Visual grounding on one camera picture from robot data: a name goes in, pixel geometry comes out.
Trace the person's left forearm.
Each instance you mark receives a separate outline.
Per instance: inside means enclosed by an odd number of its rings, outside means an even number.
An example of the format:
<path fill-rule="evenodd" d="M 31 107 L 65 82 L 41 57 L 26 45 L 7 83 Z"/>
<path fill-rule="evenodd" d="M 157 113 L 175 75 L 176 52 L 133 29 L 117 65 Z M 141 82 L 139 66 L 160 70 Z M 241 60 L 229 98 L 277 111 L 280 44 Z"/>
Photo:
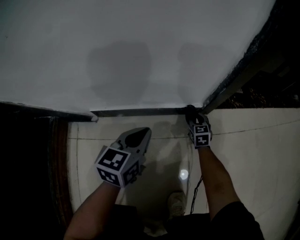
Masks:
<path fill-rule="evenodd" d="M 120 187 L 103 182 L 77 209 L 64 240 L 93 240 L 100 236 L 115 205 Z"/>

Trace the person's black clothing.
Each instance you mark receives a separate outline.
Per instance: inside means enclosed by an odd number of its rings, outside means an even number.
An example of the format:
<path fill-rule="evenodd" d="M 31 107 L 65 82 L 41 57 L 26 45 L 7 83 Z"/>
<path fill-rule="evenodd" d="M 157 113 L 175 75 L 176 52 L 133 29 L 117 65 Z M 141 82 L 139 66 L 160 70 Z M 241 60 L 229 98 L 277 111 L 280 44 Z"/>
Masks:
<path fill-rule="evenodd" d="M 211 219 L 208 213 L 175 217 L 165 223 L 160 240 L 264 240 L 254 216 L 241 202 L 222 208 Z M 107 230 L 110 240 L 156 240 L 144 232 L 133 206 L 115 205 Z"/>

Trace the dark grey cleaning cloth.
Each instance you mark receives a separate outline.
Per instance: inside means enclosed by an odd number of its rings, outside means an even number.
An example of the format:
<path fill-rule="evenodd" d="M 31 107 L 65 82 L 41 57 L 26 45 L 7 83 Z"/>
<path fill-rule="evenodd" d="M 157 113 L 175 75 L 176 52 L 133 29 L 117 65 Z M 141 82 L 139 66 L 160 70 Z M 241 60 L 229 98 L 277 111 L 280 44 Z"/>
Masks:
<path fill-rule="evenodd" d="M 187 124 L 190 122 L 196 124 L 198 121 L 198 110 L 193 105 L 187 105 L 184 109 L 185 119 Z"/>

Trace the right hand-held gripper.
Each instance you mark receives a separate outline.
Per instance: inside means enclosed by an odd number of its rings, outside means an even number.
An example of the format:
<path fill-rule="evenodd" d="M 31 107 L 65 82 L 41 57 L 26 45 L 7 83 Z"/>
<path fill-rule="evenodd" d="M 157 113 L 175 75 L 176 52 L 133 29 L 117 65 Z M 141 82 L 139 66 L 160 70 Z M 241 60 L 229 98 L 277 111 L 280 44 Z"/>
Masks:
<path fill-rule="evenodd" d="M 210 147 L 212 132 L 209 127 L 209 119 L 202 113 L 198 113 L 198 121 L 201 125 L 196 124 L 195 119 L 186 120 L 189 127 L 189 138 L 195 149 L 200 147 Z"/>

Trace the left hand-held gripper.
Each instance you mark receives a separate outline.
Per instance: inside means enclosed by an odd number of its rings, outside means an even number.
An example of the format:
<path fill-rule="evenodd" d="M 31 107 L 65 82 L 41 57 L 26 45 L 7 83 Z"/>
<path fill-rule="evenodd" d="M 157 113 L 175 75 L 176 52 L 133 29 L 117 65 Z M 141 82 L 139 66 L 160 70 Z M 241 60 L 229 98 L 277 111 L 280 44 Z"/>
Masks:
<path fill-rule="evenodd" d="M 104 146 L 95 163 L 101 179 L 120 188 L 134 182 L 142 172 L 151 135 L 149 127 L 134 128 L 122 133 L 111 146 Z"/>

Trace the person's right forearm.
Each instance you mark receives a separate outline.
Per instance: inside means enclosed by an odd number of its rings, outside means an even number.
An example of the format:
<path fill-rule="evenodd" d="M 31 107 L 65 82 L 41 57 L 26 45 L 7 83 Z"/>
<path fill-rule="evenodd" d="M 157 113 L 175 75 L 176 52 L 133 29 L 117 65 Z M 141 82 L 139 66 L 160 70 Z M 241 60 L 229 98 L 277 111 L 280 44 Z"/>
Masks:
<path fill-rule="evenodd" d="M 209 147 L 198 149 L 202 180 L 207 196 L 210 218 L 225 206 L 239 202 L 233 182 L 222 162 Z"/>

